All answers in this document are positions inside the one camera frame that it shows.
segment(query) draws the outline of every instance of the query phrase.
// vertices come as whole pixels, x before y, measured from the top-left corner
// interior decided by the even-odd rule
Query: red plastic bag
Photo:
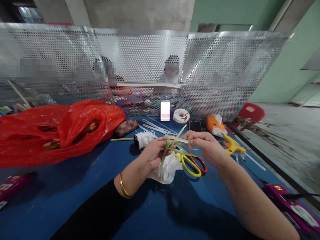
[[[83,140],[76,137],[93,120],[100,124]],[[17,115],[0,118],[0,168],[50,165],[76,157],[110,138],[124,120],[124,111],[117,106],[96,100],[69,105],[46,105],[28,109]],[[60,139],[60,148],[44,150],[43,145]]]

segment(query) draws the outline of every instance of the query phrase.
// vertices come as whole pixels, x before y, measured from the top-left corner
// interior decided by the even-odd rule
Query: left hand
[[[167,144],[167,138],[166,137],[160,137],[153,139],[151,142],[148,143],[148,145],[145,147],[145,149],[142,151],[138,159],[145,164],[146,170],[151,173],[152,171],[156,170],[157,167],[159,167],[164,147]]]

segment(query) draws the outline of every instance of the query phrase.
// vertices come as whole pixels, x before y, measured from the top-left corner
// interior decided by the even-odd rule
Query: thread spool
[[[173,113],[173,122],[176,125],[184,125],[189,121],[189,119],[190,113],[183,108],[178,108]]]
[[[153,130],[151,132],[140,132],[133,136],[134,144],[139,149],[146,147],[154,138],[155,133]]]

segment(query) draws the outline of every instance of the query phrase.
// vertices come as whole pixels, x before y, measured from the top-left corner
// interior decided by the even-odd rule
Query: glue gun
[[[239,153],[244,153],[247,151],[243,147],[240,147],[239,143],[237,143],[235,140],[233,140],[228,135],[223,135],[223,137],[227,141],[227,143],[224,143],[224,144],[227,146],[226,151],[229,155],[232,155],[235,151],[237,151]]]

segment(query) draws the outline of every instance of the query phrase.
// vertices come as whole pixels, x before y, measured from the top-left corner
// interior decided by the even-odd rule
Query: red plastic stool
[[[264,112],[263,108],[253,103],[246,103],[238,114],[238,116],[243,117],[245,119],[251,118],[253,120],[251,122],[252,124],[255,124],[256,122],[259,122],[260,120],[262,120],[265,115],[266,113]],[[235,127],[238,127],[240,125],[235,121],[233,121],[232,123]]]

